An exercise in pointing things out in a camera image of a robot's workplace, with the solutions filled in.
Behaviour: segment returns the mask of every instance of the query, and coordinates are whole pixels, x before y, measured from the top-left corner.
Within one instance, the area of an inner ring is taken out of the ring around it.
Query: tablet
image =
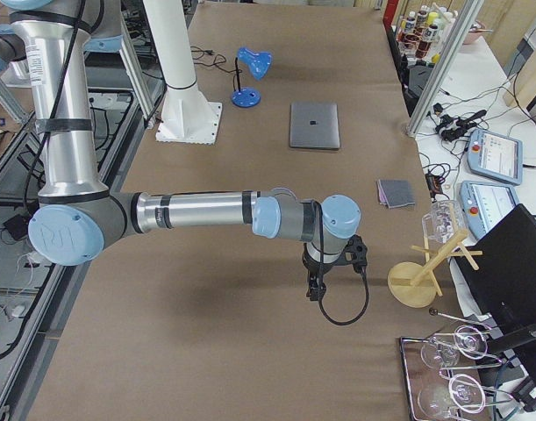
[[[339,149],[336,103],[292,103],[289,146]]]
[[[461,206],[468,229],[481,239],[519,203],[515,189],[494,182],[462,182]]]
[[[473,173],[518,186],[523,180],[523,142],[476,129],[468,143],[468,167]]]

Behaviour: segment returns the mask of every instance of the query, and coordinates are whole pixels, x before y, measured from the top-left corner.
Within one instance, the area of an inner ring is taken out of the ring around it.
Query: lamp base
[[[232,93],[232,103],[240,108],[254,107],[261,99],[260,92],[254,88],[242,88]]]

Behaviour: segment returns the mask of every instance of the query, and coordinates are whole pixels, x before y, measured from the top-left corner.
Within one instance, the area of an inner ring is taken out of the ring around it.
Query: blue desk lamp
[[[238,89],[232,93],[232,103],[242,108],[254,107],[260,101],[261,95],[257,89],[240,87],[239,60],[248,65],[254,79],[259,81],[268,72],[269,66],[271,65],[271,53],[267,51],[255,53],[243,46],[237,52],[236,59],[234,59]]]

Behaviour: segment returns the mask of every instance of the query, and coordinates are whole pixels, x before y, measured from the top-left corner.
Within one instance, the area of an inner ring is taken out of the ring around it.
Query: black monitor
[[[456,258],[482,313],[490,313],[504,335],[536,324],[536,219],[517,205],[475,246],[480,269]],[[513,350],[536,386],[536,341]]]

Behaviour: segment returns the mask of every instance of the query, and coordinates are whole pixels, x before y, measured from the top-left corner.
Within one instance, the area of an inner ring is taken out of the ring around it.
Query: electronic device
[[[289,146],[339,149],[336,103],[292,103]]]
[[[476,129],[468,143],[468,167],[473,173],[518,186],[523,180],[523,142]]]
[[[436,114],[438,109],[439,107],[433,106]],[[446,142],[453,142],[463,137],[470,129],[477,127],[478,122],[476,120],[484,117],[486,112],[486,110],[479,110],[468,118],[451,117],[448,114],[443,114],[440,117],[440,123],[435,126],[435,132]]]
[[[476,239],[481,239],[519,203],[511,185],[494,182],[462,182],[460,197],[468,229]]]
[[[475,246],[483,256],[474,270],[455,257],[482,313],[490,313],[509,338],[536,325],[536,220],[523,204],[503,218]],[[536,340],[513,351],[536,385]]]

